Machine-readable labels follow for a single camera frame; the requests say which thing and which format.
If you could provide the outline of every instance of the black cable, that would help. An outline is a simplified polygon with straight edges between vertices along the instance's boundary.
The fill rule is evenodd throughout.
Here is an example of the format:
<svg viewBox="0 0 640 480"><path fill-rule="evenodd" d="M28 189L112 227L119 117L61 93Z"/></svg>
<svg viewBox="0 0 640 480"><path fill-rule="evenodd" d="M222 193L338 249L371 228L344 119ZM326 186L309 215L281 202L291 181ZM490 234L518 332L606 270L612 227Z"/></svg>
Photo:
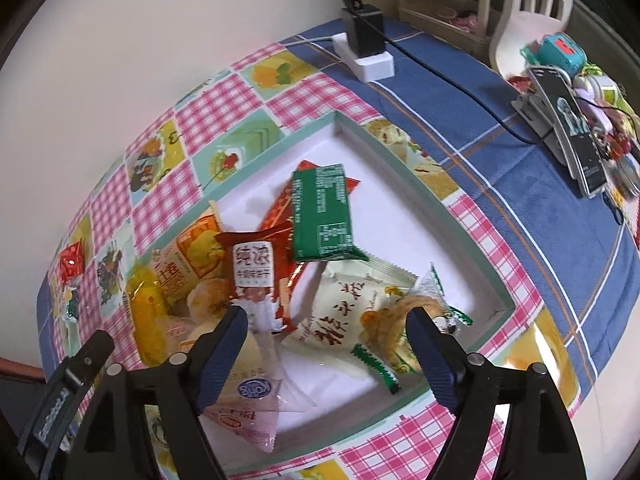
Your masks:
<svg viewBox="0 0 640 480"><path fill-rule="evenodd" d="M413 54L411 54L409 51L404 49L402 46L398 45L395 41L393 41L392 39L388 38L385 35L384 32L378 30L378 28L375 27L372 23L370 23L369 20L366 20L365 18L363 18L362 16L360 16L356 12L356 9L358 8L358 6L353 4L353 0L342 0L342 2L344 3L345 7L351 13L352 16L362 20L367 25L367 27L369 27L375 33L377 33L380 36L382 36L389 45L391 45L392 47L394 47L397 50L399 50L402 54L407 56L413 62L415 62L418 65L420 65L423 69L427 70L428 72L431 72L434 76L439 77L445 83L448 83L449 85L453 86L453 88L455 88L456 90L462 92L464 95L466 95L467 97L469 97L473 101L475 101L476 104L480 105L480 107L482 107L484 109L484 111L486 111L489 115L491 115L491 117L494 118L495 121L497 121L497 123L500 124L500 126L502 126L505 129L505 131L507 131L507 133L509 133L511 136L515 137L516 139L518 139L520 142L523 142L524 144L528 144L529 146L537 146L540 143L540 142L533 142L532 140L525 139L524 137L522 137L519 134L517 134L516 132L514 132L510 127L507 126L507 124L504 123L504 121L500 117L498 117L498 115L493 110L491 110L491 108L489 108L485 103L483 103L480 99L478 99L475 95L473 95L469 90L467 90L463 86L460 86L458 83L456 83L452 79L448 78L447 76L445 76L443 73L439 72L438 70L436 70L436 69L432 68L431 66L427 65L425 62L423 62L422 60L418 59Z"/></svg>
<svg viewBox="0 0 640 480"><path fill-rule="evenodd" d="M584 97L580 97L580 96L576 96L575 98L578 101L584 101L585 103L590 104L591 106L595 106L596 108L599 108L600 110L617 110L619 112L622 112L631 121L631 125L633 126L633 129L634 129L634 135L636 136L636 139L638 138L638 131L636 130L636 122L634 121L634 118L632 117L632 115L629 112L627 112L626 110L623 110L622 108L616 108L615 106L598 105L598 104L594 103L593 101L589 101L588 99L585 99Z"/></svg>

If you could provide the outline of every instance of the power strip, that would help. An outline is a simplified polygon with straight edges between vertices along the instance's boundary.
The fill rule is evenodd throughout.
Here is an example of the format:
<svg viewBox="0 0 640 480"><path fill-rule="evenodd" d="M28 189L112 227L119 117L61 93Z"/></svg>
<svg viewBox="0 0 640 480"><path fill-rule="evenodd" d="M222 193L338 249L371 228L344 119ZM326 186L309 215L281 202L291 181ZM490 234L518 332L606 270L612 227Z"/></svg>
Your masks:
<svg viewBox="0 0 640 480"><path fill-rule="evenodd" d="M396 74L394 57L388 52L384 51L375 56L358 57L349 46L346 32L332 36L332 41L340 59L363 83L386 79Z"/></svg>

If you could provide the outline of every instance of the blue gripper pad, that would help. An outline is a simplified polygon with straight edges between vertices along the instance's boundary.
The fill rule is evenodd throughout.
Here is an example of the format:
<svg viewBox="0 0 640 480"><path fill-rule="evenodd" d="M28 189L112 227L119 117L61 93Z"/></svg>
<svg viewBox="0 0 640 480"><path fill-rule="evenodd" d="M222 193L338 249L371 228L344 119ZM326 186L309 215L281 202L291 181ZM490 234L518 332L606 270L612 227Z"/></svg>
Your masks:
<svg viewBox="0 0 640 480"><path fill-rule="evenodd" d="M213 337L218 335L219 331L224 331L225 320L229 317L231 321L228 328L222 333L219 343L200 372L200 391L196 399L196 408L199 413L218 400L222 386L224 386L246 339L247 316L244 309L239 307L229 307L225 317L210 336Z"/></svg>
<svg viewBox="0 0 640 480"><path fill-rule="evenodd" d="M443 334L423 309L414 308L406 317L406 336L436 400L455 413L460 403L455 390L456 375L434 342L434 338Z"/></svg>

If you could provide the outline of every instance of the white wall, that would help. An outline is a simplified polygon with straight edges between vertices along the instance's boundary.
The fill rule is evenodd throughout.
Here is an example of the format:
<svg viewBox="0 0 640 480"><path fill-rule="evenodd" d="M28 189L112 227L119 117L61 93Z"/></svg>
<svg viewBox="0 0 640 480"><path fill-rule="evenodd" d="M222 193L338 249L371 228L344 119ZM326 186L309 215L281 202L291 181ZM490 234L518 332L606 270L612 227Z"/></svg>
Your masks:
<svg viewBox="0 0 640 480"><path fill-rule="evenodd" d="M336 18L339 7L47 0L0 73L0 356L40 363L38 287L73 213L124 147L216 70Z"/></svg>

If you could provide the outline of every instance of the screw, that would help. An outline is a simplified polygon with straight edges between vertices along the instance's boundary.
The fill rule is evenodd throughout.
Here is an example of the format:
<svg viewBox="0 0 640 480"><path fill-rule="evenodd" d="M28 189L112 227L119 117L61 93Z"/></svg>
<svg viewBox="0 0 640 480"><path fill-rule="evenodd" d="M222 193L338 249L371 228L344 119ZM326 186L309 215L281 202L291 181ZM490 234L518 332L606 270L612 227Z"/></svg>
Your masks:
<svg viewBox="0 0 640 480"><path fill-rule="evenodd" d="M473 366L481 366L484 364L484 356L476 354L475 352L466 356L466 360Z"/></svg>
<svg viewBox="0 0 640 480"><path fill-rule="evenodd" d="M546 374L546 366L543 365L542 363L533 363L532 368L533 368L533 371L538 375Z"/></svg>
<svg viewBox="0 0 640 480"><path fill-rule="evenodd" d="M119 363L114 363L113 365L110 365L109 368L107 368L107 375L110 375L113 377L119 374L121 371L122 371L122 365Z"/></svg>
<svg viewBox="0 0 640 480"><path fill-rule="evenodd" d="M174 366L179 366L186 360L187 354L185 354L184 352L176 352L174 355L169 357L169 362Z"/></svg>

